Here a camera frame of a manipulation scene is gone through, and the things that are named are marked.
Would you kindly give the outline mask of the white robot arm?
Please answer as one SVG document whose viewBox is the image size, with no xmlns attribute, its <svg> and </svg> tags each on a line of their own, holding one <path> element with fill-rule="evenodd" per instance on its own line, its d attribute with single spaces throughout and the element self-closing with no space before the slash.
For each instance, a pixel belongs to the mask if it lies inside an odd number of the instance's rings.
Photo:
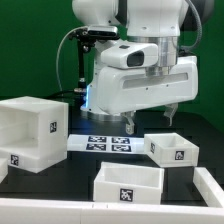
<svg viewBox="0 0 224 224">
<path fill-rule="evenodd" d="M 94 46 L 94 78 L 81 110 L 97 117 L 126 118 L 126 132 L 135 129 L 133 113 L 164 106 L 174 116 L 180 102 L 198 92 L 196 47 L 179 45 L 180 32 L 197 32 L 211 17 L 215 0 L 73 0 L 84 23 L 83 38 Z"/>
</svg>

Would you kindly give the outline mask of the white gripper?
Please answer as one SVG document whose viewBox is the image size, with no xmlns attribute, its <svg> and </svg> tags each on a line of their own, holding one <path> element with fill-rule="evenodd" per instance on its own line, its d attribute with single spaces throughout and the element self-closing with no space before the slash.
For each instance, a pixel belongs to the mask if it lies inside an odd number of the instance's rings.
<svg viewBox="0 0 224 224">
<path fill-rule="evenodd" d="M 180 57 L 169 74 L 161 76 L 148 75 L 143 68 L 103 68 L 98 76 L 97 105 L 108 114 L 122 113 L 126 133 L 133 134 L 133 111 L 166 105 L 164 116 L 172 125 L 177 103 L 192 100 L 197 93 L 197 58 L 188 56 Z"/>
</svg>

